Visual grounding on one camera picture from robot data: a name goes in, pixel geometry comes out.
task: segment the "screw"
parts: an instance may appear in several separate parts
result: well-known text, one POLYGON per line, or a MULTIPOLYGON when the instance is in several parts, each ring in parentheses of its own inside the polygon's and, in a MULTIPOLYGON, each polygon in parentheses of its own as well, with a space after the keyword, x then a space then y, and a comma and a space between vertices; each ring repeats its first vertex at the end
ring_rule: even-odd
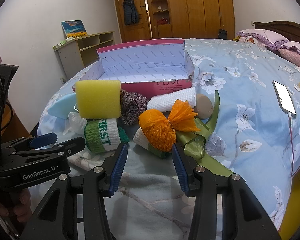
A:
POLYGON ((65 180, 67 177, 68 177, 67 174, 61 174, 61 175, 59 176, 59 179, 60 179, 60 180, 65 180))
POLYGON ((94 171, 95 173, 99 173, 99 172, 102 172, 102 171, 103 171, 103 168, 102 168, 101 166, 97 166, 97 167, 95 167, 95 168, 93 169, 93 171, 94 171))
POLYGON ((196 166, 195 170, 197 172, 204 172, 206 169, 204 167, 202 167, 202 166, 196 166))
POLYGON ((240 179, 240 176, 238 175, 238 174, 232 174, 231 175, 231 178, 233 179, 233 180, 239 180, 240 179))

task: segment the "open box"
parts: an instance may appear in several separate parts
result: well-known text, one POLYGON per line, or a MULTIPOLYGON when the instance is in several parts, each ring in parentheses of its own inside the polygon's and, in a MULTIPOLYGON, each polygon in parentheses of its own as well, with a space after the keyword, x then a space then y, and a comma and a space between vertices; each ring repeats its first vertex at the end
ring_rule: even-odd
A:
POLYGON ((194 65, 183 39, 133 41, 97 53, 80 80, 120 80, 122 89, 147 98, 192 87, 194 65))

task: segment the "white wall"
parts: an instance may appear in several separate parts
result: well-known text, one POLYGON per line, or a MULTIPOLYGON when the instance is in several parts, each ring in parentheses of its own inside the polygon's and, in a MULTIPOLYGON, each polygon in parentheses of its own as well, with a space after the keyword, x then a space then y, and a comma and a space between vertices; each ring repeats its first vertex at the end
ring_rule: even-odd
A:
POLYGON ((233 0, 235 31, 254 29, 251 22, 292 21, 300 24, 295 0, 233 0))
POLYGON ((31 131, 65 77, 52 47, 64 40, 61 21, 82 20, 88 34, 120 34, 114 0, 6 0, 0 8, 0 56, 19 69, 9 101, 31 131))

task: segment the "orange bundle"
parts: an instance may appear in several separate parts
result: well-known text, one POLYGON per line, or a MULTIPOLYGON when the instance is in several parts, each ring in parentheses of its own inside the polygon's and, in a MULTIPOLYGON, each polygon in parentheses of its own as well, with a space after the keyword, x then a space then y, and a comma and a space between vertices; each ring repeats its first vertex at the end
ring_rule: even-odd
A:
POLYGON ((177 99, 172 107, 168 119, 156 109, 149 109, 139 116, 139 125, 154 148, 163 152, 170 152, 176 142, 176 132, 200 131, 195 125, 194 117, 197 113, 188 101, 177 99))

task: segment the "headboard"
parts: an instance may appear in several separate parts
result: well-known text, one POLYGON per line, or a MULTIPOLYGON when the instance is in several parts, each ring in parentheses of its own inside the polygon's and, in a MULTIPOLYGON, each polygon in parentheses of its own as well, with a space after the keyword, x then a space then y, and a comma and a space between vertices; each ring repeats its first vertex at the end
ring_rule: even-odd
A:
POLYGON ((275 21, 269 23, 254 23, 255 29, 274 31, 285 36, 289 41, 300 42, 300 24, 286 21, 275 21))

